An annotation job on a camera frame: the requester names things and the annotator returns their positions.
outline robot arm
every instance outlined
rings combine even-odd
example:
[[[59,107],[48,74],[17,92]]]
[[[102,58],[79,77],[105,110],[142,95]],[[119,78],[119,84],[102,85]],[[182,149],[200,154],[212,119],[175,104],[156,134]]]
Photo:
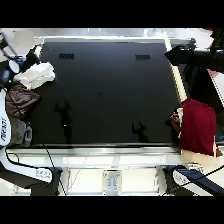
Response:
[[[5,38],[0,40],[0,49],[8,58],[0,66],[0,178],[25,189],[31,189],[31,195],[57,195],[61,170],[57,168],[39,168],[15,163],[8,158],[6,146],[11,139],[11,125],[5,111],[5,97],[10,83],[19,72],[24,72],[33,64],[40,63],[32,49],[26,58],[10,57],[4,51],[8,46]]]

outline glossy black surface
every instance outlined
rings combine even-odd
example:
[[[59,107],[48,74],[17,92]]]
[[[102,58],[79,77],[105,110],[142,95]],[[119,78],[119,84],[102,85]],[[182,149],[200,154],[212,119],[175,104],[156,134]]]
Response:
[[[56,79],[35,90],[42,99],[31,113],[33,144],[171,143],[165,121],[178,101],[164,53],[164,44],[45,44],[41,61]]]

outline crumpled white cloth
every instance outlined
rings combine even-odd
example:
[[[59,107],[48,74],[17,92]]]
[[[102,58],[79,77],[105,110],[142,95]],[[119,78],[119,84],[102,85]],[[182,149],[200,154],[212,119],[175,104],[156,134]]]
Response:
[[[34,64],[24,73],[19,73],[14,80],[20,81],[27,89],[36,89],[43,83],[53,81],[55,78],[54,67],[49,63]]]

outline vent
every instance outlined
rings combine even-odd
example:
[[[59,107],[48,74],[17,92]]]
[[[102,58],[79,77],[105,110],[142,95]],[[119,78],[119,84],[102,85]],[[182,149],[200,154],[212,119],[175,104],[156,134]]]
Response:
[[[150,55],[149,54],[136,54],[135,55],[135,58],[137,61],[146,61],[146,60],[149,60],[150,59]]]
[[[74,59],[74,54],[59,54],[59,59]]]

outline wooden strip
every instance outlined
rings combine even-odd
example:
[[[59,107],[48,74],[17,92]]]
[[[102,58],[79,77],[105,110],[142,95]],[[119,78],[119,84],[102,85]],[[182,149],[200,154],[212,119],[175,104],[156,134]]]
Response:
[[[164,36],[164,41],[165,41],[166,50],[170,51],[172,49],[170,40],[168,39],[168,37]],[[176,87],[176,91],[177,91],[178,102],[181,106],[182,102],[187,99],[187,95],[186,95],[186,92],[184,89],[184,85],[183,85],[182,78],[181,78],[178,67],[173,66],[171,63],[169,63],[169,64],[170,64],[171,71],[173,73],[174,83],[175,83],[175,87]]]

